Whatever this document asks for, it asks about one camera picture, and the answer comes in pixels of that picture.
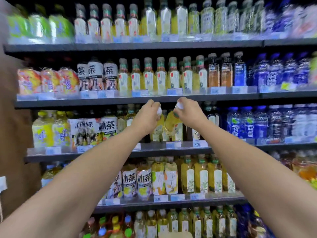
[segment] juice bottle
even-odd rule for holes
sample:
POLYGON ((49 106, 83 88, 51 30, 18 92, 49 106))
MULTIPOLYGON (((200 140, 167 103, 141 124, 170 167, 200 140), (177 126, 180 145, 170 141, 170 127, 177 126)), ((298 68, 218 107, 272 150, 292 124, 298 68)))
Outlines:
POLYGON ((124 218, 123 231, 126 238, 134 237, 133 222, 131 221, 131 216, 126 216, 124 218))
POLYGON ((139 165, 137 169, 138 179, 138 196, 141 199, 147 200, 152 194, 152 176, 151 167, 146 163, 139 165))
POLYGON ((210 212, 210 207, 204 207, 203 211, 203 234, 204 238, 212 238, 212 214, 210 212))
POLYGON ((152 0, 144 0, 144 10, 142 13, 142 32, 143 35, 154 38, 156 36, 156 11, 153 9, 152 0))
POLYGON ((230 53, 223 53, 221 55, 222 64, 220 71, 221 86, 232 87, 233 85, 233 72, 230 53))
POLYGON ((200 33, 214 33, 214 13, 211 0, 203 2, 203 10, 200 12, 200 33))
POLYGON ((118 83, 120 96, 130 96, 132 90, 131 75, 128 71, 128 61, 125 58, 120 58, 120 68, 118 73, 118 83))
POLYGON ((179 88, 180 78, 179 71, 177 70, 177 58, 170 57, 169 59, 169 70, 167 73, 167 88, 179 88))
POLYGON ((225 238, 226 236, 226 219, 223 214, 222 205, 217 206, 213 217, 213 233, 216 238, 225 238))
POLYGON ((148 218, 146 220, 146 238, 158 238, 157 221, 154 210, 147 212, 148 218))
POLYGON ((171 209, 168 213, 168 231, 178 232, 178 214, 175 209, 171 209))
POLYGON ((208 55, 210 60, 208 64, 208 87, 220 87, 220 71, 217 63, 217 54, 211 53, 208 55))
POLYGON ((112 21, 112 8, 109 4, 102 5, 103 19, 100 22, 101 40, 103 42, 111 42, 113 36, 113 21, 112 21))
POLYGON ((219 160, 208 163, 209 190, 215 193, 222 192, 222 170, 219 160))
POLYGON ((159 211, 160 217, 158 218, 158 233, 168 232, 168 219, 166 216, 166 211, 164 209, 159 211))
POLYGON ((123 196, 127 199, 137 196, 137 168, 134 164, 125 164, 122 169, 123 196))
POLYGON ((189 5, 188 13, 188 34, 199 34, 199 12, 197 11, 197 4, 192 3, 189 5))
POLYGON ((193 70, 191 66, 191 57, 184 57, 184 75, 182 81, 183 93, 191 94, 193 89, 193 70))
POLYGON ((113 231, 110 235, 110 238, 123 238, 123 233, 120 230, 120 224, 118 223, 119 217, 114 216, 112 218, 113 231))
POLYGON ((197 63, 197 74, 198 74, 198 78, 197 80, 195 80, 195 83, 198 84, 196 91, 198 91, 201 94, 205 94, 207 93, 208 74, 204 65, 204 56, 203 55, 197 56, 196 63, 197 63))
POLYGON ((145 220, 143 212, 138 211, 134 221, 135 238, 145 238, 145 220))
POLYGON ((128 112, 125 116, 126 125, 130 126, 134 117, 135 117, 135 111, 134 111, 134 104, 128 104, 128 112))
POLYGON ((224 191, 227 191, 228 193, 235 193, 236 184, 233 182, 226 168, 223 165, 221 166, 222 166, 222 184, 223 184, 224 191))
POLYGON ((54 146, 70 145, 70 125, 67 122, 66 112, 57 111, 57 117, 52 125, 54 146))
POLYGON ((48 120, 46 112, 40 111, 37 114, 39 117, 32 125, 34 148, 52 147, 54 144, 52 123, 48 120))
POLYGON ((130 37, 136 37, 140 35, 138 6, 133 3, 130 4, 129 34, 130 37))
POLYGON ((144 76, 140 71, 140 60, 132 59, 132 90, 145 89, 144 76))
POLYGON ((199 213, 199 207, 194 207, 193 210, 193 237, 201 238, 202 237, 202 218, 199 213))
POLYGON ((176 8, 172 12, 172 34, 187 35, 187 8, 184 0, 175 0, 176 8))
POLYGON ((237 237, 237 215, 233 211, 233 205, 228 206, 228 212, 226 213, 226 228, 227 237, 236 238, 237 237))
POLYGON ((155 162, 152 164, 152 186, 155 196, 165 194, 164 164, 161 162, 161 157, 155 157, 155 162))
POLYGON ((122 4, 117 4, 115 25, 116 37, 127 36, 127 24, 125 20, 125 9, 122 4))
MULTIPOLYGON (((183 109, 183 104, 177 103, 175 108, 183 109)), ((165 120, 165 126, 164 129, 167 132, 169 136, 173 136, 176 134, 176 132, 183 126, 183 124, 180 122, 180 119, 178 115, 171 111, 168 113, 167 118, 165 120)))
POLYGON ((158 95, 166 95, 166 71, 165 71, 165 59, 164 57, 158 57, 157 61, 157 70, 155 72, 155 82, 154 90, 157 91, 158 95))
POLYGON ((175 195, 178 193, 178 177, 177 165, 174 162, 173 156, 167 157, 165 164, 165 188, 168 195, 175 195))
POLYGON ((179 232, 183 232, 183 231, 192 232, 192 230, 189 229, 191 222, 190 222, 189 214, 188 214, 186 208, 182 208, 178 217, 179 217, 179 219, 178 219, 178 231, 179 232))
POLYGON ((186 155, 181 164, 182 191, 184 194, 194 193, 195 191, 195 172, 190 155, 186 155))
POLYGON ((158 35, 172 33, 171 15, 171 10, 168 8, 167 0, 160 0, 160 10, 156 22, 158 35))
POLYGON ((152 59, 151 58, 145 58, 144 59, 144 81, 145 81, 145 89, 148 90, 148 94, 150 96, 155 94, 154 86, 156 81, 156 75, 154 75, 153 69, 152 69, 152 59))
POLYGON ((195 193, 208 192, 208 171, 204 155, 199 155, 198 162, 194 164, 195 193))

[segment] person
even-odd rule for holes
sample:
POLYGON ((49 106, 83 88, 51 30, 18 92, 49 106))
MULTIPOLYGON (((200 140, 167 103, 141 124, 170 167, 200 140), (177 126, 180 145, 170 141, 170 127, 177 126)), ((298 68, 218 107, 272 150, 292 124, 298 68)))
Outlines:
MULTIPOLYGON (((180 120, 211 145, 230 176, 279 238, 317 235, 316 191, 265 152, 207 120, 182 97, 180 120)), ((78 237, 137 143, 156 127, 160 103, 149 100, 131 126, 83 153, 0 224, 0 237, 78 237)))

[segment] plastic bottle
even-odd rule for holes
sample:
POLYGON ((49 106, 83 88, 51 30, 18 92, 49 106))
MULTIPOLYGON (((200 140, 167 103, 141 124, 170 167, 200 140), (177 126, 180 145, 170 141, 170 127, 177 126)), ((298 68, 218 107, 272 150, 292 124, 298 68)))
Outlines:
POLYGON ((228 8, 226 0, 218 0, 215 12, 215 34, 223 35, 227 33, 228 25, 228 8))
POLYGON ((93 39, 100 37, 100 24, 99 24, 99 9, 96 4, 90 4, 90 19, 88 20, 88 34, 93 39))
POLYGON ((279 105, 269 106, 268 138, 275 139, 282 137, 282 113, 279 105))
POLYGON ((241 114, 241 137, 243 139, 254 139, 255 138, 255 118, 252 113, 252 107, 242 107, 242 114, 241 114))
POLYGON ((111 42, 113 36, 112 8, 109 4, 102 5, 103 19, 100 22, 101 40, 103 42, 111 42))
POLYGON ((187 35, 188 15, 184 0, 175 0, 176 8, 172 12, 172 33, 180 36, 187 35))
POLYGON ((279 59, 280 54, 274 53, 271 56, 271 63, 268 68, 267 85, 275 86, 282 84, 283 64, 279 59))
POLYGON ((164 57, 158 57, 157 70, 155 72, 155 82, 153 84, 153 89, 158 93, 158 95, 166 95, 166 76, 165 71, 165 59, 164 57))
POLYGON ((135 238, 145 238, 145 220, 143 212, 138 211, 134 221, 135 238))
POLYGON ((169 70, 167 73, 167 88, 180 88, 180 75, 177 70, 177 59, 176 57, 170 57, 169 59, 169 70))
POLYGON ((151 38, 156 36, 156 12, 152 6, 152 0, 144 0, 141 25, 143 35, 148 35, 151 38))
POLYGON ((149 210, 147 212, 148 219, 146 220, 146 238, 157 238, 157 221, 155 217, 155 211, 149 210))
POLYGON ((52 123, 49 122, 46 112, 40 111, 37 114, 39 117, 32 124, 34 148, 52 147, 52 123))
POLYGON ((223 53, 221 55, 222 63, 220 70, 221 86, 232 87, 233 86, 233 71, 232 61, 230 53, 223 53))
POLYGON ((292 104, 283 105, 282 109, 282 136, 287 138, 292 136, 294 110, 292 104))
POLYGON ((220 70, 217 63, 217 54, 211 53, 208 55, 208 87, 220 87, 220 70))
POLYGON ((228 5, 228 33, 235 33, 240 31, 240 16, 237 6, 238 3, 236 1, 232 1, 228 5))
POLYGON ((247 66, 242 61, 243 52, 234 54, 234 86, 247 86, 247 66))
POLYGON ((193 90, 197 93, 205 94, 207 92, 208 73, 204 65, 204 56, 196 57, 197 77, 193 79, 193 90))
POLYGON ((255 116, 254 133, 256 139, 267 138, 268 116, 265 112, 266 106, 257 106, 255 116))
POLYGON ((293 79, 293 83, 295 84, 308 84, 310 62, 307 54, 307 52, 302 52, 298 56, 298 66, 293 79))
POLYGON ((258 87, 267 86, 269 64, 266 60, 266 53, 258 55, 258 62, 254 73, 254 80, 258 87))
POLYGON ((197 11, 197 4, 192 3, 189 5, 188 12, 188 34, 199 34, 199 12, 197 11))
POLYGON ((133 237, 134 236, 134 230, 133 230, 133 221, 131 220, 131 216, 126 216, 124 218, 124 236, 126 238, 133 237))
POLYGON ((203 2, 203 10, 200 12, 200 33, 214 33, 214 13, 211 0, 203 2))
POLYGON ((294 53, 287 53, 284 57, 285 65, 282 82, 292 83, 297 69, 296 60, 293 59, 294 53))
POLYGON ((148 94, 150 96, 155 94, 154 90, 154 83, 156 82, 156 75, 153 72, 152 69, 152 59, 149 57, 146 57, 144 59, 144 81, 145 81, 145 89, 148 90, 148 94))

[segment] blue and white price tag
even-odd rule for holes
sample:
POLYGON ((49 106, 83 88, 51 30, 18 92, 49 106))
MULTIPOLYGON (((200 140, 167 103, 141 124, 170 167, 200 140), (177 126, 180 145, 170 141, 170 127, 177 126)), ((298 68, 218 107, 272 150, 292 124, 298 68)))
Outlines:
POLYGON ((141 149, 141 144, 138 143, 133 150, 140 150, 140 149, 141 149))
POLYGON ((191 193, 191 200, 203 200, 205 198, 204 193, 191 193))
POLYGON ((211 87, 211 94, 226 94, 227 87, 211 87))
POLYGON ((166 142, 166 148, 180 148, 182 143, 180 141, 166 142))
POLYGON ((207 148, 208 144, 206 140, 193 140, 194 148, 207 148))
POLYGON ((86 145, 86 146, 77 146, 77 153, 84 153, 87 150, 90 150, 91 148, 93 148, 92 145, 86 145))
POLYGON ((95 99, 95 98, 97 99, 98 93, 97 93, 97 91, 81 91, 80 97, 82 99, 95 99))
POLYGON ((162 34, 162 41, 178 41, 176 34, 162 34))
POLYGON ((114 199, 106 199, 106 205, 119 205, 120 199, 114 198, 114 199))
POLYGON ((154 196, 154 202, 168 202, 168 195, 154 196))
POLYGON ((61 147, 46 147, 45 155, 60 155, 61 147))
POLYGON ((181 95, 183 95, 183 89, 182 88, 168 88, 167 95, 168 96, 181 96, 181 95))
POLYGON ((171 201, 181 201, 185 200, 184 194, 171 195, 171 201))

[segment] beverage bottle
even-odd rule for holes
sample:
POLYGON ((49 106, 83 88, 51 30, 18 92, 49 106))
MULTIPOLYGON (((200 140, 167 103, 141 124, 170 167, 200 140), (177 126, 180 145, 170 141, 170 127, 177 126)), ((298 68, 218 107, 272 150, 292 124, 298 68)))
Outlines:
POLYGON ((176 209, 171 209, 168 213, 168 231, 178 232, 178 214, 176 209))
POLYGON ((125 8, 122 4, 117 4, 117 14, 116 20, 114 21, 115 25, 115 35, 116 37, 127 36, 127 23, 125 20, 125 8))
POLYGON ((74 22, 75 35, 76 36, 86 36, 88 33, 87 23, 86 23, 86 10, 84 5, 79 3, 76 4, 76 19, 74 22))
POLYGON ((285 65, 282 82, 292 83, 297 69, 296 60, 293 59, 293 53, 287 53, 284 57, 285 65))
POLYGON ((125 58, 120 58, 120 68, 118 73, 120 96, 131 95, 132 80, 130 72, 128 71, 128 61, 125 58))
POLYGON ((199 34, 199 12, 197 11, 196 3, 189 5, 187 33, 189 35, 199 34))
POLYGON ((177 59, 176 57, 170 57, 169 59, 169 70, 167 73, 167 88, 180 88, 180 75, 177 70, 177 59))
POLYGON ((255 218, 249 228, 249 238, 266 237, 267 231, 263 220, 256 211, 254 211, 254 216, 255 218))
POLYGON ((152 59, 147 57, 144 59, 144 81, 145 81, 145 89, 148 90, 148 94, 150 96, 154 95, 154 83, 156 82, 156 75, 154 75, 152 69, 152 59))
POLYGON ((257 106, 255 112, 255 138, 267 138, 268 116, 265 112, 266 106, 257 106))
POLYGON ((240 129, 242 132, 241 137, 243 139, 254 139, 255 138, 255 119, 252 113, 252 107, 242 107, 241 114, 241 125, 240 129))
POLYGON ((132 59, 132 90, 145 89, 145 81, 143 73, 140 71, 140 60, 137 58, 132 59))
POLYGON ((198 162, 194 164, 195 193, 208 192, 208 167, 205 155, 198 156, 198 162))
POLYGON ((229 108, 227 115, 227 131, 236 137, 240 137, 241 117, 238 113, 238 107, 229 108))
POLYGON ((208 64, 208 87, 220 87, 220 70, 217 63, 217 54, 208 55, 210 60, 208 64))
POLYGON ((146 238, 157 238, 157 221, 154 210, 149 210, 147 212, 148 218, 146 220, 146 238))
POLYGON ((239 9, 237 8, 238 3, 236 1, 232 1, 228 5, 228 33, 239 32, 239 9))
POLYGON ((270 139, 282 137, 282 113, 279 108, 279 105, 269 106, 267 137, 270 139))
POLYGON ((234 54, 234 86, 247 86, 247 66, 242 61, 243 52, 234 54))
POLYGON ((164 165, 165 169, 165 189, 168 195, 175 195, 178 193, 178 176, 177 165, 174 162, 173 156, 167 157, 167 162, 164 165))
POLYGON ((226 228, 227 228, 227 237, 236 238, 237 237, 237 215, 233 211, 233 205, 229 205, 227 208, 228 212, 226 213, 226 228))
POLYGON ((158 35, 172 33, 172 12, 168 8, 167 0, 160 0, 160 10, 156 23, 158 35))
POLYGON ((184 162, 181 164, 181 184, 184 194, 194 193, 195 191, 195 173, 194 164, 192 163, 191 156, 186 155, 184 162))
POLYGON ((133 221, 131 220, 131 216, 126 216, 124 218, 124 236, 126 238, 133 237, 134 236, 134 230, 133 230, 133 221))
POLYGON ((204 56, 196 57, 196 77, 193 79, 193 89, 197 93, 205 94, 207 92, 208 73, 204 65, 204 56))
POLYGON ((307 104, 307 124, 305 126, 305 136, 313 137, 317 134, 317 104, 307 104))
POLYGON ((219 160, 213 159, 208 163, 208 186, 211 192, 222 192, 222 169, 219 160))
POLYGON ((280 54, 274 53, 271 56, 270 67, 268 68, 267 85, 274 86, 282 84, 283 64, 279 59, 280 54))
MULTIPOLYGON (((177 103, 175 108, 183 109, 183 104, 177 103)), ((168 135, 173 136, 180 129, 180 124, 182 123, 178 115, 174 111, 171 111, 168 113, 167 118, 165 120, 164 129, 168 135)))
POLYGON ((203 10, 200 12, 200 33, 214 33, 214 13, 211 0, 203 2, 203 10))
POLYGON ((225 238, 226 219, 223 214, 223 206, 217 206, 213 216, 213 233, 215 238, 225 238))
POLYGON ((292 104, 283 105, 282 110, 282 136, 287 138, 292 136, 294 110, 292 104))
POLYGON ((96 4, 90 4, 90 19, 88 20, 88 34, 93 39, 99 39, 100 37, 100 25, 99 25, 99 9, 96 4))
POLYGON ((233 72, 230 53, 223 53, 221 55, 222 64, 220 71, 221 86, 232 87, 233 85, 233 72))
POLYGON ((130 19, 129 19, 129 35, 130 37, 136 37, 140 35, 139 18, 138 18, 138 6, 136 4, 130 4, 130 19))
POLYGON ((152 0, 144 0, 141 25, 143 35, 151 38, 156 36, 156 11, 153 9, 152 0))
POLYGON ((145 220, 143 212, 138 211, 134 221, 135 238, 145 238, 145 220))
POLYGON ((307 124, 307 111, 305 107, 305 104, 294 105, 293 137, 302 138, 305 135, 305 125, 307 124))
POLYGON ((191 226, 189 214, 188 214, 186 208, 182 208, 182 210, 179 213, 178 231, 179 232, 184 232, 184 231, 192 232, 192 230, 189 228, 189 226, 191 226))
POLYGON ((266 60, 266 53, 261 53, 258 55, 257 66, 254 73, 254 80, 256 86, 267 86, 267 76, 268 76, 268 68, 269 64, 266 60))
POLYGON ((215 12, 215 33, 223 35, 227 33, 228 25, 228 8, 226 7, 226 0, 218 0, 216 3, 215 12))
POLYGON ((210 207, 206 206, 204 207, 204 212, 202 214, 203 218, 203 232, 202 237, 203 238, 212 238, 212 214, 210 212, 210 207))
POLYGON ((298 66, 296 69, 293 83, 295 84, 307 84, 310 70, 310 62, 307 58, 307 52, 302 52, 298 56, 298 66))
POLYGON ((157 70, 155 72, 155 80, 153 84, 153 89, 158 93, 158 95, 166 95, 166 76, 165 71, 165 59, 164 57, 158 57, 157 70))
POLYGON ((187 8, 184 6, 184 0, 175 0, 176 8, 172 12, 172 34, 180 36, 187 35, 187 8))
POLYGON ((103 19, 100 22, 101 40, 103 42, 111 42, 113 36, 112 8, 109 4, 102 5, 103 19))

